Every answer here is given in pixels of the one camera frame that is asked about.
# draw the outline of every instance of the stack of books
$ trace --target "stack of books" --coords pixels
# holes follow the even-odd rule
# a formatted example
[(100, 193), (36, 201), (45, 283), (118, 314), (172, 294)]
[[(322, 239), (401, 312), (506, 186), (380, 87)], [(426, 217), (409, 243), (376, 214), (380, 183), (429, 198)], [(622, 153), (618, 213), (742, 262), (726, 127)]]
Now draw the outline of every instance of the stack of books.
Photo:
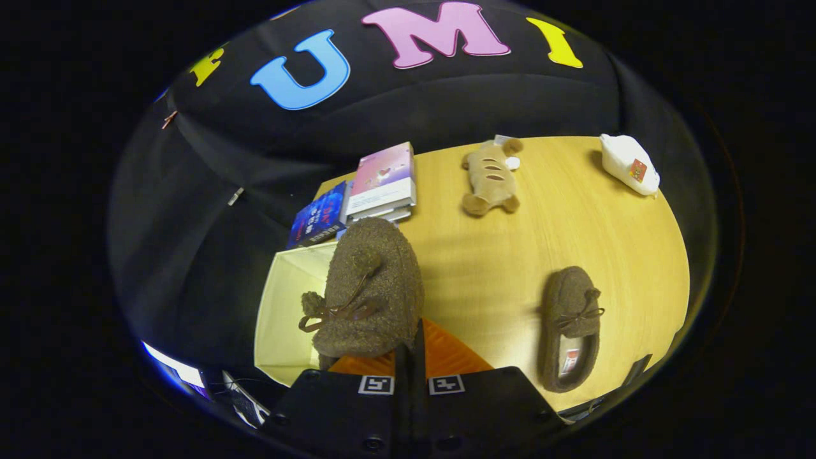
[(402, 220), (415, 205), (414, 147), (405, 142), (360, 159), (354, 180), (343, 181), (298, 212), (286, 250), (339, 236), (363, 218)]
[(414, 147), (410, 142), (360, 159), (348, 196), (350, 223), (371, 216), (401, 220), (411, 215), (415, 205)]

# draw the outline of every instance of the yellow letter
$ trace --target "yellow letter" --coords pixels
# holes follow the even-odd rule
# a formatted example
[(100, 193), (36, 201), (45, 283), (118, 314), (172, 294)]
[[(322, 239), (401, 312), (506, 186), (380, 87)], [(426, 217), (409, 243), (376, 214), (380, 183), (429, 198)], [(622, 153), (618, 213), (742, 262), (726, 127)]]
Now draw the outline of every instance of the yellow letter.
[(218, 69), (218, 66), (221, 65), (220, 59), (221, 56), (224, 55), (224, 49), (218, 48), (217, 50), (213, 51), (212, 54), (201, 59), (196, 63), (191, 69), (190, 73), (196, 74), (196, 87), (202, 85), (202, 83), (210, 77), (210, 75), (215, 72), (215, 69)]
[(583, 62), (575, 57), (572, 48), (570, 48), (570, 44), (566, 42), (563, 30), (542, 20), (533, 19), (531, 17), (528, 17), (527, 20), (533, 25), (536, 25), (539, 30), (541, 30), (541, 33), (544, 34), (544, 39), (547, 40), (547, 43), (550, 45), (549, 57), (552, 62), (575, 67), (576, 69), (583, 68)]

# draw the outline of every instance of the white bag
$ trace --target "white bag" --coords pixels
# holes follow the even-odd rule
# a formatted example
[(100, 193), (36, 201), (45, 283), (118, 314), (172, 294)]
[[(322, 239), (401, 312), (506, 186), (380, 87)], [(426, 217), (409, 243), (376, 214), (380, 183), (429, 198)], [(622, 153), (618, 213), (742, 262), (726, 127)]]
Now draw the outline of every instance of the white bag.
[[(644, 196), (653, 194), (657, 197), (660, 175), (654, 169), (649, 154), (637, 140), (630, 136), (612, 137), (601, 134), (601, 147), (603, 167), (609, 174)], [(643, 180), (640, 181), (631, 173), (635, 160), (643, 163), (646, 169)]]

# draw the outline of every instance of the table surface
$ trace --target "table surface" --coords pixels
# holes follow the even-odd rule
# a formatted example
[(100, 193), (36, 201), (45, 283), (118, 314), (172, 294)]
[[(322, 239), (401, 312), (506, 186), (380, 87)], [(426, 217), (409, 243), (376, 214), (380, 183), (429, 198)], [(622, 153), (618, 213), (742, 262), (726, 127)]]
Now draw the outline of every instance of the table surface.
[[(424, 317), (494, 367), (519, 367), (561, 411), (614, 390), (632, 364), (667, 352), (689, 300), (689, 264), (668, 202), (640, 196), (601, 166), (597, 137), (522, 139), (514, 173), (521, 206), (474, 218), (462, 157), (478, 144), (415, 155), (417, 204), (399, 227), (416, 252)], [(328, 180), (316, 197), (353, 173)], [(589, 378), (564, 394), (536, 371), (543, 288), (567, 266), (584, 268), (601, 290), (601, 347)]]

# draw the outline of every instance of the open box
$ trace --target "open box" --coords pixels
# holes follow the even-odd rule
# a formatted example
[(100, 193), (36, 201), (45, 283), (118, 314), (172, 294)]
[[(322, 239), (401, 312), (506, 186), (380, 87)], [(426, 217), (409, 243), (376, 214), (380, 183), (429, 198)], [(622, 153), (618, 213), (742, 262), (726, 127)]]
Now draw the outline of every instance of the open box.
[(303, 370), (319, 368), (312, 347), (314, 333), (302, 332), (300, 297), (326, 290), (329, 262), (337, 242), (275, 254), (255, 323), (255, 366), (275, 381), (291, 386)]

